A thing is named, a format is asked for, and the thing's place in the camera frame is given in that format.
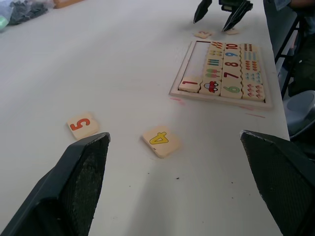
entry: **red number 5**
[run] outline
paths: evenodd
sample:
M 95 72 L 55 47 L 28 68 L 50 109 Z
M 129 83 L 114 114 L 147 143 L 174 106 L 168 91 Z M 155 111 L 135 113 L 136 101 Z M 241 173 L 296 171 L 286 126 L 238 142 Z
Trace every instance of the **red number 5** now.
M 81 123 L 83 123 L 83 122 L 85 122 L 86 125 L 90 125 L 90 123 L 91 123 L 89 119 L 86 119 L 86 118 L 80 119 L 80 120 L 77 122 L 77 127 L 75 127 L 74 124 L 71 124 L 71 125 L 70 125 L 71 130 L 74 131 L 74 130 L 77 130 L 77 129 L 82 128 L 83 125 L 82 125 Z

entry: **white table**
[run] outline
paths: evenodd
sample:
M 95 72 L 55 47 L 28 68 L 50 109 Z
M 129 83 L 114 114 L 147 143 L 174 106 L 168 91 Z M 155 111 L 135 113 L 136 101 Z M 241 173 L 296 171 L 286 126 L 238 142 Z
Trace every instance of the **white table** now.
M 229 13 L 216 1 L 193 25 L 198 4 L 87 0 L 0 34 L 0 230 L 74 142 L 66 121 L 90 111 L 112 137 L 90 236 L 281 235 L 239 137 L 288 139 L 262 0 L 234 36 L 219 33 Z M 206 29 L 262 48 L 273 110 L 170 99 L 192 33 Z M 156 125 L 183 141 L 170 158 L 140 140 Z

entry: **red number 10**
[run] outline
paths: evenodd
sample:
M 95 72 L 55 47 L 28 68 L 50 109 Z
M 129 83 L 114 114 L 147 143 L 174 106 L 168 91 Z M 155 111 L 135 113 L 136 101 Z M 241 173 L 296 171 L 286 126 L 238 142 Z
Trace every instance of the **red number 10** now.
M 83 125 L 82 125 L 81 123 L 83 123 L 83 122 L 85 122 L 86 125 L 90 125 L 90 123 L 91 123 L 89 119 L 86 119 L 86 118 L 80 119 L 80 120 L 77 122 L 77 127 L 75 127 L 74 124 L 71 124 L 71 125 L 70 125 L 71 130 L 74 131 L 74 130 L 77 130 L 77 129 L 82 128 Z
M 228 43 L 225 49 L 237 49 L 237 45 L 234 43 Z
M 230 74 L 230 73 L 227 73 L 227 72 L 224 73 L 224 77 L 227 77 L 228 75 L 238 79 L 238 76 L 236 76 L 236 75 L 233 75 L 233 74 Z

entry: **green object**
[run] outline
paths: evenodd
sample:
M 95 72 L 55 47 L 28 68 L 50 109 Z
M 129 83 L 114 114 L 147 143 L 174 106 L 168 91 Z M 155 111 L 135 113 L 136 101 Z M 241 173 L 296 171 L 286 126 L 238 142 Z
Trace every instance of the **green object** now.
M 9 24 L 8 20 L 4 16 L 0 16 L 0 30 Z

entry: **red number 7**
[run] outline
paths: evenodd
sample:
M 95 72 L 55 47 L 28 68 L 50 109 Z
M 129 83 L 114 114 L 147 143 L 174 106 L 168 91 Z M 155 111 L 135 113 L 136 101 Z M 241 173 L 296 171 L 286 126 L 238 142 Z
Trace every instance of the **red number 7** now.
M 224 77 L 227 77 L 228 75 L 238 79 L 238 76 L 236 76 L 236 75 L 232 75 L 232 74 L 227 73 L 227 72 L 224 73 Z
M 90 125 L 90 120 L 89 119 L 80 119 L 78 122 L 77 122 L 77 127 L 75 127 L 75 125 L 74 124 L 71 124 L 70 125 L 70 128 L 71 128 L 71 130 L 77 130 L 77 129 L 80 129 L 80 128 L 82 128 L 83 127 L 83 125 L 81 124 L 81 123 L 83 123 L 83 122 L 85 122 L 85 124 L 86 125 Z

